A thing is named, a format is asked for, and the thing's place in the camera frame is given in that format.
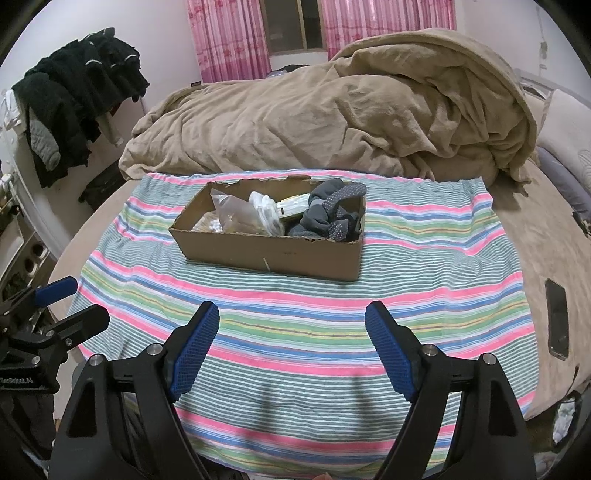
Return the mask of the cotton swab bag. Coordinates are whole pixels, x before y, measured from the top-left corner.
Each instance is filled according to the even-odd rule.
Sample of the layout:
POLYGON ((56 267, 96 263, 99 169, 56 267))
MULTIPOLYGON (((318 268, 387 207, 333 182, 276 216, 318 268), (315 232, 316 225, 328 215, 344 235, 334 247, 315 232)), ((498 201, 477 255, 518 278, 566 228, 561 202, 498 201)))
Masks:
POLYGON ((192 226, 191 231, 197 233, 221 234, 223 228, 217 214, 214 211, 211 211, 204 213, 197 223, 192 226))

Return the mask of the clear bag with snacks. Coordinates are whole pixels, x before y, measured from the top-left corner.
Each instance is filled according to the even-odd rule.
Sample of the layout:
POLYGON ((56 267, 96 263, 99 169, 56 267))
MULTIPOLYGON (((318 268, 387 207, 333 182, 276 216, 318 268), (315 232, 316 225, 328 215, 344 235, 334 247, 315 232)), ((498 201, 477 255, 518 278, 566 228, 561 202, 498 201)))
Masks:
POLYGON ((211 190, 211 200, 223 233, 270 235, 251 203, 215 188, 211 190))

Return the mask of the white socks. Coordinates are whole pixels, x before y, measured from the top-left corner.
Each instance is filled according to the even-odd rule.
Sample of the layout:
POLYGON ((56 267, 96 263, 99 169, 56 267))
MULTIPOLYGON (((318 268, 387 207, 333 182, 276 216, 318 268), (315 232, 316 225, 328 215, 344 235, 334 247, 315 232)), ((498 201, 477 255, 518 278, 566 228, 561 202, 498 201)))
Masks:
POLYGON ((249 204, 256 210, 259 223, 262 225, 266 235, 277 237, 284 235, 284 225, 280 220, 276 201, 271 199, 269 195, 252 191, 249 194, 249 204))

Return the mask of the capybara tissue pack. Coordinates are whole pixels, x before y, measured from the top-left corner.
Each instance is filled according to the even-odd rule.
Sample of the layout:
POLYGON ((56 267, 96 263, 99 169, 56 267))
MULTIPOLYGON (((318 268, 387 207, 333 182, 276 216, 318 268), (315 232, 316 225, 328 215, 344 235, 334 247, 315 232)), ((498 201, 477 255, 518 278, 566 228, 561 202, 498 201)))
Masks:
POLYGON ((276 203, 277 215, 281 221, 287 221, 297 218, 308 210, 310 204, 310 194, 298 194, 287 197, 276 203))

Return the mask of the grey dotted socks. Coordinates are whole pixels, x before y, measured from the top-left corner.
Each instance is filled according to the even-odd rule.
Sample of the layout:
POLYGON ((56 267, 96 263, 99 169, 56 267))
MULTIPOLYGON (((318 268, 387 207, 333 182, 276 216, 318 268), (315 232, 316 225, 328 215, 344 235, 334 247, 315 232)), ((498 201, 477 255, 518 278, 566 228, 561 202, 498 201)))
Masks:
POLYGON ((362 200, 366 193, 365 184, 346 183, 339 178, 322 182, 311 191, 308 209, 324 210, 331 222, 329 237, 326 239, 335 242, 353 242, 359 238, 361 218, 359 209, 346 209, 345 204, 349 201, 362 200))

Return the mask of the grey fuzzy socks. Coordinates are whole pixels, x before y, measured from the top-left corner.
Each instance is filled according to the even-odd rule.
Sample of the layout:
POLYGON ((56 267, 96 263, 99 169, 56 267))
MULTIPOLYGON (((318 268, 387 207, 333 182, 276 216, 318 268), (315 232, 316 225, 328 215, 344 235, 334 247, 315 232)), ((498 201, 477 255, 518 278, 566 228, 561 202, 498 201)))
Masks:
POLYGON ((324 210, 308 209, 301 217, 300 222, 288 230, 287 235, 291 237, 328 238, 330 224, 329 217, 324 210))

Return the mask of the black suitcase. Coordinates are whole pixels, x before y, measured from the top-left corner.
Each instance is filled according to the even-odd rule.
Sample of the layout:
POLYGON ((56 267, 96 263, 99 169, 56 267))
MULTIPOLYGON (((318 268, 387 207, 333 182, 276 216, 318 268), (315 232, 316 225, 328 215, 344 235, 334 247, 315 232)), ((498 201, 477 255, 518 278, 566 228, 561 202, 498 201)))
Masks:
POLYGON ((119 170, 118 162, 115 161, 86 185, 78 197, 78 202, 86 203, 96 211, 124 184, 125 180, 119 170))

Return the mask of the black phone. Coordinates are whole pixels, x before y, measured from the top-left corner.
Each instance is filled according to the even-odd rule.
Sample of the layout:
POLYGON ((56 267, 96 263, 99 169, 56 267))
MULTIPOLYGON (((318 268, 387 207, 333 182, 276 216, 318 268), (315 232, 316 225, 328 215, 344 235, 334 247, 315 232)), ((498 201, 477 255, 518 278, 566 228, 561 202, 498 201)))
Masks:
POLYGON ((545 281, 548 313, 549 353, 566 361, 569 357, 569 318, 565 289, 551 279, 545 281))

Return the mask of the striped pastel towel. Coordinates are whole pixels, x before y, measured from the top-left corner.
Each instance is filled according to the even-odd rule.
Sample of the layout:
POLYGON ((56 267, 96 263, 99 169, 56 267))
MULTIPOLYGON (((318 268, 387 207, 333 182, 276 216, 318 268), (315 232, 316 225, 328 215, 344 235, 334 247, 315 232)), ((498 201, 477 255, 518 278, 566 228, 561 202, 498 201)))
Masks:
POLYGON ((379 470, 409 405, 367 335, 375 300, 448 355, 493 353, 527 410, 535 328, 484 182, 348 179, 367 186, 367 214, 360 277, 344 283, 187 261, 169 229, 207 178, 144 177, 81 270, 72 310, 110 316, 83 353, 133 357, 213 302, 221 327, 177 412, 200 455, 271 477, 379 470))

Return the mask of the beige bed sheet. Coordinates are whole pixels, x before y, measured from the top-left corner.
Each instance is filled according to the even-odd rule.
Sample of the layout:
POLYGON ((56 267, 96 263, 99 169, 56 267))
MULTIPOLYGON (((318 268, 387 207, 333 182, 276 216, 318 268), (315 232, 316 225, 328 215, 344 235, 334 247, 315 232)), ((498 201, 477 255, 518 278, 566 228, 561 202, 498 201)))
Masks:
POLYGON ((532 162, 523 166, 530 178, 518 184, 506 175, 489 188, 493 209, 515 245, 522 266, 538 345, 539 377, 525 414, 534 418, 590 381, 590 239, 572 209, 548 177, 532 162), (545 281, 565 289, 569 355, 560 360, 549 351, 545 281))

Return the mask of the brown cardboard box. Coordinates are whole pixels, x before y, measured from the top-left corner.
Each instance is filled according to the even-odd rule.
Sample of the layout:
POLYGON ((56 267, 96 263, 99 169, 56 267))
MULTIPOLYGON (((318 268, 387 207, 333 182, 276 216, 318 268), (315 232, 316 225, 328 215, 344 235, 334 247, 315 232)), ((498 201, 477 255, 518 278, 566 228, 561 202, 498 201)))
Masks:
POLYGON ((335 242, 325 238, 291 237, 288 230, 303 215, 283 221, 284 235, 215 234, 192 232, 192 226, 206 212, 214 211, 211 190, 249 202, 257 191, 276 201, 298 194, 311 194, 322 182, 303 175, 280 179, 246 178, 236 182, 211 181, 190 200, 173 221, 169 231, 182 254, 191 261, 235 268, 287 273, 339 281, 355 281, 360 276, 363 250, 363 216, 366 195, 362 200, 346 202, 346 209, 359 209, 360 236, 353 242, 335 242))

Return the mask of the white embroidered pillow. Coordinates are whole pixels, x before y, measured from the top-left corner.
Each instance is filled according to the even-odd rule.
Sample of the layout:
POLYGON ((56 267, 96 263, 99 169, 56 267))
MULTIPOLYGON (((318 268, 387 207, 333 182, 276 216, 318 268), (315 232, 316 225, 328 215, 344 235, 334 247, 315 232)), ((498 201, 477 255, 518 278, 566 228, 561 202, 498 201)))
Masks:
POLYGON ((555 89, 543 111, 538 145, 550 152, 590 192, 590 108, 555 89))

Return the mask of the pink curtain left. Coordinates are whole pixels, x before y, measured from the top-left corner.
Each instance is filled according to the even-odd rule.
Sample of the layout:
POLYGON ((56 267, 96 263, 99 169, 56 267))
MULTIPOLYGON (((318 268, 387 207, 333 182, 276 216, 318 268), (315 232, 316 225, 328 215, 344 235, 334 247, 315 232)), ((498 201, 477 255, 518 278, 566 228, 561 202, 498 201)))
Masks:
POLYGON ((185 5, 202 82, 256 80, 270 73, 259 2, 191 0, 185 5))

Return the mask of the pink curtain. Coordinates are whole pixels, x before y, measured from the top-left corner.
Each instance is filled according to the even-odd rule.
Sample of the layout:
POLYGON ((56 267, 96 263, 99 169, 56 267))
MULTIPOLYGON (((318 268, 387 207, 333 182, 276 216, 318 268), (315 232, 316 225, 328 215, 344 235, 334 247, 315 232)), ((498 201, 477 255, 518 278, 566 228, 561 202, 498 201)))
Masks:
POLYGON ((202 82, 256 80, 270 73, 259 2, 191 0, 185 5, 202 82))
POLYGON ((428 28, 457 29, 449 0, 319 1, 325 50, 332 58, 363 38, 428 28))

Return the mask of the pink curtain right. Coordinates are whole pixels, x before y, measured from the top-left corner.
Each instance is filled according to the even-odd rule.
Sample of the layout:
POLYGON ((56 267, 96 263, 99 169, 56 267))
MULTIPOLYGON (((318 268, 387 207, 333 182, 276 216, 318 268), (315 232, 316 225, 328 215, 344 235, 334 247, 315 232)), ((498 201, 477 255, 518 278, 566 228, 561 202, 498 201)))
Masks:
POLYGON ((325 50, 332 58, 363 38, 428 28, 457 29, 449 0, 319 1, 325 50))

